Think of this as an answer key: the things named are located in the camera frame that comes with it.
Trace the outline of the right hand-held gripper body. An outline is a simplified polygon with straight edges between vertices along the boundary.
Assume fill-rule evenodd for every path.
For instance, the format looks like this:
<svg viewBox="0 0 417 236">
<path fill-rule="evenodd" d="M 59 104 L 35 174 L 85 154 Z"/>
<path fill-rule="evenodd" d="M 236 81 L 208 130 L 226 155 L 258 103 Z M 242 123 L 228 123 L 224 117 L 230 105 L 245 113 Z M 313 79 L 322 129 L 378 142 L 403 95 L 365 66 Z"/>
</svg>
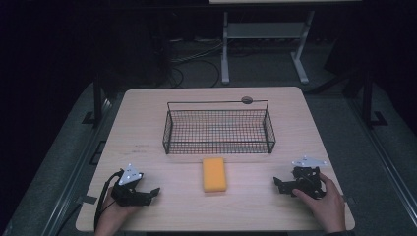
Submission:
<svg viewBox="0 0 417 236">
<path fill-rule="evenodd" d="M 296 181 L 296 189 L 316 200 L 326 195 L 326 192 L 322 189 L 320 179 L 320 167 L 328 165 L 325 160 L 304 156 L 292 161 L 292 164 L 294 166 L 292 174 Z"/>
</svg>

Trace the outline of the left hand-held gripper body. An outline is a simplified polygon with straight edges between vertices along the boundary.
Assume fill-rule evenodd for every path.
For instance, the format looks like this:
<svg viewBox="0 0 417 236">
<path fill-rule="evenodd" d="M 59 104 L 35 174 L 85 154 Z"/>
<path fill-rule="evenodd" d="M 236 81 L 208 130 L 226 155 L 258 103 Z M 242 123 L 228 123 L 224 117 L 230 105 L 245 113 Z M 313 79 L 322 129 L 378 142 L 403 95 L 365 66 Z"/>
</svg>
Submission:
<svg viewBox="0 0 417 236">
<path fill-rule="evenodd" d="M 121 177 L 115 182 L 111 197 L 120 207 L 142 207 L 143 198 L 150 197 L 149 193 L 137 192 L 136 187 L 144 174 L 131 163 L 122 169 Z"/>
</svg>

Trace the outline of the yellow sponge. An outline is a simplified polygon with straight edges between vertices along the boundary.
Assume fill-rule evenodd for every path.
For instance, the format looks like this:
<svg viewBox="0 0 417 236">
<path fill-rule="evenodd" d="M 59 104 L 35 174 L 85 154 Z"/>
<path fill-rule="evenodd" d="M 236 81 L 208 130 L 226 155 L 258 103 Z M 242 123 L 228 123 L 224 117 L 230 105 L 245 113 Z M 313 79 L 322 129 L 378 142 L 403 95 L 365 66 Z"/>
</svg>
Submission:
<svg viewBox="0 0 417 236">
<path fill-rule="evenodd" d="M 224 159 L 205 158 L 203 160 L 203 187 L 207 193 L 224 192 L 227 189 Z"/>
</svg>

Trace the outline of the black wire basket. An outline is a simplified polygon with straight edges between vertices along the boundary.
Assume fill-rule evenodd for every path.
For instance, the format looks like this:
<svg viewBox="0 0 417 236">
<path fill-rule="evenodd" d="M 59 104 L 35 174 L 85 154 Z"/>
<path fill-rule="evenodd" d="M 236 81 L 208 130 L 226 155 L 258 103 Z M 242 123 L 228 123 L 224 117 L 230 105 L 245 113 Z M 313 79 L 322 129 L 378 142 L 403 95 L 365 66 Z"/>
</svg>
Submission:
<svg viewBox="0 0 417 236">
<path fill-rule="evenodd" d="M 275 143 L 264 99 L 167 104 L 162 140 L 167 154 L 271 153 Z"/>
</svg>

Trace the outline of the person's left hand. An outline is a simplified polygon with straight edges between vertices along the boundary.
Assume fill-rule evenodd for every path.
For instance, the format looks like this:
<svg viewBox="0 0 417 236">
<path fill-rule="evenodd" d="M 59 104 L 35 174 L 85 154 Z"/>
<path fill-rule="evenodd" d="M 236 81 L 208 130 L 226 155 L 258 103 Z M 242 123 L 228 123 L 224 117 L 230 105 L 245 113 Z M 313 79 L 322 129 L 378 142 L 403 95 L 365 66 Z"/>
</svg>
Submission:
<svg viewBox="0 0 417 236">
<path fill-rule="evenodd" d="M 110 187 L 107 191 L 107 195 L 102 205 L 104 207 L 104 211 L 98 220 L 96 228 L 103 226 L 114 227 L 118 232 L 124 222 L 130 216 L 134 215 L 140 208 L 138 206 L 119 206 L 111 197 L 112 190 L 113 188 Z"/>
</svg>

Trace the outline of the person's right hand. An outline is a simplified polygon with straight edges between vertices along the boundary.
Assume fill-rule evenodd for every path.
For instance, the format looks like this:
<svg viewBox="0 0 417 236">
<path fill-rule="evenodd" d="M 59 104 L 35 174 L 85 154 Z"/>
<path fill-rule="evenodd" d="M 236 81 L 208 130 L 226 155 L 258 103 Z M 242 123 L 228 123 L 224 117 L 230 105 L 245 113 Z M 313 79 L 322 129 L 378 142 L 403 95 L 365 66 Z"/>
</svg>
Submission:
<svg viewBox="0 0 417 236">
<path fill-rule="evenodd" d="M 294 189 L 292 193 L 307 205 L 326 234 L 345 231 L 344 198 L 325 174 L 321 173 L 320 179 L 326 186 L 326 194 L 322 199 L 315 200 L 298 189 Z"/>
</svg>

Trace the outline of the white metal stand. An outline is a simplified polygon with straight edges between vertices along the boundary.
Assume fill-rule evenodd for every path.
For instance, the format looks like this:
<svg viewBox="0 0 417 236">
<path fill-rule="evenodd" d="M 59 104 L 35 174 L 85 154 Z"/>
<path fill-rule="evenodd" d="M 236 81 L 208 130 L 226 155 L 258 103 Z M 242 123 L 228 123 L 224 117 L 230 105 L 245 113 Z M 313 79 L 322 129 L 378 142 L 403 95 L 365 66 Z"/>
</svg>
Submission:
<svg viewBox="0 0 417 236">
<path fill-rule="evenodd" d="M 310 11 L 304 22 L 294 23 L 232 23 L 229 14 L 223 13 L 222 53 L 220 59 L 221 82 L 230 83 L 228 63 L 228 42 L 231 39 L 298 39 L 298 47 L 290 53 L 300 83 L 306 85 L 308 76 L 303 67 L 301 56 L 310 32 L 315 12 Z"/>
</svg>

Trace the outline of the aluminium frame rail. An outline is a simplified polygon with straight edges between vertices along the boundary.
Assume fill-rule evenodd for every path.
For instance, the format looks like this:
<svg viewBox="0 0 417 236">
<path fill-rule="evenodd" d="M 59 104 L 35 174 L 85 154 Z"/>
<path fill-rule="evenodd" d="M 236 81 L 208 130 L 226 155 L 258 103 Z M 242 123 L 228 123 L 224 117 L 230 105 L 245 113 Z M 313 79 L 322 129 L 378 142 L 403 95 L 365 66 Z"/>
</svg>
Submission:
<svg viewBox="0 0 417 236">
<path fill-rule="evenodd" d="M 404 182 L 397 168 L 394 166 L 394 163 L 390 159 L 388 152 L 383 147 L 382 142 L 375 133 L 374 127 L 372 125 L 368 125 L 365 119 L 362 117 L 361 108 L 358 103 L 354 100 L 348 99 L 347 104 L 360 123 L 360 126 L 364 130 L 374 150 L 376 151 L 389 181 L 391 182 L 409 218 L 413 222 L 413 225 L 417 228 L 417 199 L 412 196 L 410 189 Z"/>
<path fill-rule="evenodd" d="M 99 107 L 101 118 L 98 122 L 95 122 L 93 112 L 88 111 L 82 114 L 87 121 L 68 121 L 64 125 L 64 134 L 59 136 L 58 142 L 57 156 L 60 160 L 53 160 L 55 169 L 47 168 L 50 171 L 47 176 L 55 181 L 60 180 L 61 185 L 54 188 L 58 196 L 41 230 L 41 236 L 57 236 L 83 204 L 91 174 L 97 165 L 96 150 L 103 147 L 106 138 L 105 125 L 111 108 L 111 102 L 105 98 Z"/>
</svg>

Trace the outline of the black frame post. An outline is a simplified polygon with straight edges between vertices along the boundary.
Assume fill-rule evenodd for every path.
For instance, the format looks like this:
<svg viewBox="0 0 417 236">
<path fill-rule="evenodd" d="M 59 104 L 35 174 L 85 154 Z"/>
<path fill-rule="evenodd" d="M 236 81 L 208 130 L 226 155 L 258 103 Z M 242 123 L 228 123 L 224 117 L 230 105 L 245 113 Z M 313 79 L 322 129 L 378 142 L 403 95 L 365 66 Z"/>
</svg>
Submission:
<svg viewBox="0 0 417 236">
<path fill-rule="evenodd" d="M 102 91 L 100 77 L 96 76 L 92 83 L 93 88 L 93 112 L 88 112 L 83 120 L 83 124 L 92 124 L 95 128 L 102 119 Z"/>
<path fill-rule="evenodd" d="M 376 126 L 386 126 L 387 120 L 380 111 L 372 109 L 373 101 L 373 75 L 370 71 L 366 73 L 363 85 L 362 119 L 369 129 Z"/>
</svg>

